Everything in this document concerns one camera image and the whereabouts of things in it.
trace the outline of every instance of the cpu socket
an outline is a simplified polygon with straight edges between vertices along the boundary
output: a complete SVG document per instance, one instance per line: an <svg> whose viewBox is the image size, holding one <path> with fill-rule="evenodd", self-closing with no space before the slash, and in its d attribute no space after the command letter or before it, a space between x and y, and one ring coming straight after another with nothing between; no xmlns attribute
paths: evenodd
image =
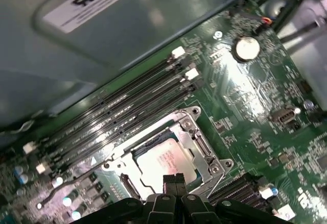
<svg viewBox="0 0 327 224"><path fill-rule="evenodd" d="M174 111L115 147L103 171L114 171L132 197L162 193L163 175L183 173L189 192L221 178L233 167L219 160L196 124L198 106Z"/></svg>

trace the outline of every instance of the white label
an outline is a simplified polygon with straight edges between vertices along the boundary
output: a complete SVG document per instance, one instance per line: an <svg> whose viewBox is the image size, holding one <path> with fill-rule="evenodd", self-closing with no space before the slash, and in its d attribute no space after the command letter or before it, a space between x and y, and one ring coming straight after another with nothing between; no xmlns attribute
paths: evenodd
<svg viewBox="0 0 327 224"><path fill-rule="evenodd" d="M118 0L67 0L43 19L69 33Z"/></svg>
<svg viewBox="0 0 327 224"><path fill-rule="evenodd" d="M277 210L277 212L278 213L275 216L283 220L291 220L296 216L290 205L285 205L281 207Z"/></svg>

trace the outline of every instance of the motherboard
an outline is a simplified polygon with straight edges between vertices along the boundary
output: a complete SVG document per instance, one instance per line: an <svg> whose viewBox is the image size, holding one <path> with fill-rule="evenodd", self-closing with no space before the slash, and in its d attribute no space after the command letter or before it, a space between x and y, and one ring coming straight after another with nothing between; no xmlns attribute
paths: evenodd
<svg viewBox="0 0 327 224"><path fill-rule="evenodd" d="M234 6L0 154L0 224L77 220L183 173L294 223L327 219L327 115L258 6Z"/></svg>

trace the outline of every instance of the orange wire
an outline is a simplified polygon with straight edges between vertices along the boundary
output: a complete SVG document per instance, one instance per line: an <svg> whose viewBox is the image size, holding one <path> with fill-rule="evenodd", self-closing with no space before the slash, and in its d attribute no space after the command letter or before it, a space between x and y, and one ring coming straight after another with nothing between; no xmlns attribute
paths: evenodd
<svg viewBox="0 0 327 224"><path fill-rule="evenodd" d="M272 24L272 20L269 18L269 17L262 17L262 20L265 22L265 23L267 23L267 24L269 24L269 25L271 25Z"/></svg>

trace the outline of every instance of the white connector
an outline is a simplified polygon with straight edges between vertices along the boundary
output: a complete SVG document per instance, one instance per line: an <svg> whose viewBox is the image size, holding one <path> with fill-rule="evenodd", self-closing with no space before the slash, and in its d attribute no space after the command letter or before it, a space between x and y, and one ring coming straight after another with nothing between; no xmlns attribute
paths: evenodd
<svg viewBox="0 0 327 224"><path fill-rule="evenodd" d="M35 141L30 141L28 143L26 143L23 147L22 147L24 153L27 155L30 152L34 151L36 149L36 143Z"/></svg>
<svg viewBox="0 0 327 224"><path fill-rule="evenodd" d="M37 171L39 174L42 174L42 173L44 173L48 168L49 168L48 164L44 162L44 163L40 163L39 165L36 166L36 171Z"/></svg>
<svg viewBox="0 0 327 224"><path fill-rule="evenodd" d="M180 46L172 51L172 55L174 56L174 58L179 58L180 56L182 56L184 54L185 54L185 50L182 46Z"/></svg>
<svg viewBox="0 0 327 224"><path fill-rule="evenodd" d="M198 70L196 70L196 68L192 68L190 71L187 71L185 73L185 77L187 80L192 80L197 76L199 76L199 72Z"/></svg>

